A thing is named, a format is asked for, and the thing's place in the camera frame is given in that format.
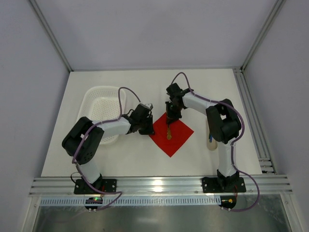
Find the red paper napkin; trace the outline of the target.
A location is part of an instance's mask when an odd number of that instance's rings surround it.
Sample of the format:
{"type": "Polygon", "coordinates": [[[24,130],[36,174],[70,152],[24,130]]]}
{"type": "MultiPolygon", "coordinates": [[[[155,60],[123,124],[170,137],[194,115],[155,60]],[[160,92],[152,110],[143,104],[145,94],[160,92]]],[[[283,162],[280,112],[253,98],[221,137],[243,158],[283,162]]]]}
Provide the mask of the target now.
{"type": "Polygon", "coordinates": [[[168,139],[167,114],[164,113],[154,124],[154,134],[150,138],[169,157],[172,157],[191,137],[194,131],[178,120],[169,127],[171,138],[168,139]]]}

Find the gold knife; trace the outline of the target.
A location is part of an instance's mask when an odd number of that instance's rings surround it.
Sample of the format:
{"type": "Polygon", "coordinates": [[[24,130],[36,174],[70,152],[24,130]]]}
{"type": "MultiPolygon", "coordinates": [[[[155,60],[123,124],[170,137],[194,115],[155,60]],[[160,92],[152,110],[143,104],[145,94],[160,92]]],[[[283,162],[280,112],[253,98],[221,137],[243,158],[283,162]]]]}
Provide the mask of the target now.
{"type": "Polygon", "coordinates": [[[171,139],[172,139],[170,125],[171,125],[171,121],[168,120],[168,121],[167,121],[167,139],[168,139],[168,140],[171,140],[171,139]]]}

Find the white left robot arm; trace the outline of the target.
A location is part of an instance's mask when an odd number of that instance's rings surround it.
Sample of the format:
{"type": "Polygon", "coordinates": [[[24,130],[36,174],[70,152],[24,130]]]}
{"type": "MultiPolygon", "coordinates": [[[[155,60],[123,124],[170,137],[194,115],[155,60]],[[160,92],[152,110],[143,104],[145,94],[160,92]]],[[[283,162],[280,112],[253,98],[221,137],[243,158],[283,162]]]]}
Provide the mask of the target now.
{"type": "Polygon", "coordinates": [[[102,178],[93,157],[102,139],[138,132],[141,135],[154,134],[153,105],[140,103],[118,119],[94,122],[87,117],[80,118],[62,141],[62,147],[72,157],[72,163],[87,184],[93,185],[102,178]]]}

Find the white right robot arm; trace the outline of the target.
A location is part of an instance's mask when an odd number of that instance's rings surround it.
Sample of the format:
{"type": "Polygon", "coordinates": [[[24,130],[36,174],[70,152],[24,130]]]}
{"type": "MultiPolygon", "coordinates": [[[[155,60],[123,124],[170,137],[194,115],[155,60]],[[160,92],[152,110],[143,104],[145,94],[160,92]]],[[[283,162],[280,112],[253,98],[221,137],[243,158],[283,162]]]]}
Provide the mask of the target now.
{"type": "Polygon", "coordinates": [[[235,169],[232,159],[233,140],[239,136],[242,123],[229,99],[213,101],[194,93],[190,88],[181,89],[173,83],[166,89],[169,101],[166,102],[167,124],[182,118],[182,109],[194,109],[207,118],[209,135],[217,142],[219,167],[216,177],[201,179],[204,193],[246,192],[244,180],[235,169]]]}

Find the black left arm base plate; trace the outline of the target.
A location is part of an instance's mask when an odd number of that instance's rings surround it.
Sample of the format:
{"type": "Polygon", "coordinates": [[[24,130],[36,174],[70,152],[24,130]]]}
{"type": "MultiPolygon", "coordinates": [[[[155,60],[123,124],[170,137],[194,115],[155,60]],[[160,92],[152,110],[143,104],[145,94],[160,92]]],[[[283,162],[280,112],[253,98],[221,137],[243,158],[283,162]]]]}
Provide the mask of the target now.
{"type": "MultiPolygon", "coordinates": [[[[92,184],[92,186],[101,191],[115,193],[117,188],[116,179],[98,179],[92,184]]],[[[97,191],[94,191],[83,179],[77,179],[74,187],[75,195],[85,195],[85,194],[98,194],[97,191]]]]}

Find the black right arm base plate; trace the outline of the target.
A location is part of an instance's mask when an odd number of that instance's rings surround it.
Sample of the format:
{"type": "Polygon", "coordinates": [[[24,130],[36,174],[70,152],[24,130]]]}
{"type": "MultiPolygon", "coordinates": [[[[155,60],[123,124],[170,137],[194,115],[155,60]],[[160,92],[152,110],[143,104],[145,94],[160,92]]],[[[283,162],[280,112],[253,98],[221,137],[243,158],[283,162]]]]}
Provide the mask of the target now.
{"type": "Polygon", "coordinates": [[[245,193],[246,186],[242,177],[232,184],[222,187],[217,177],[204,177],[201,179],[203,193],[245,193]]]}

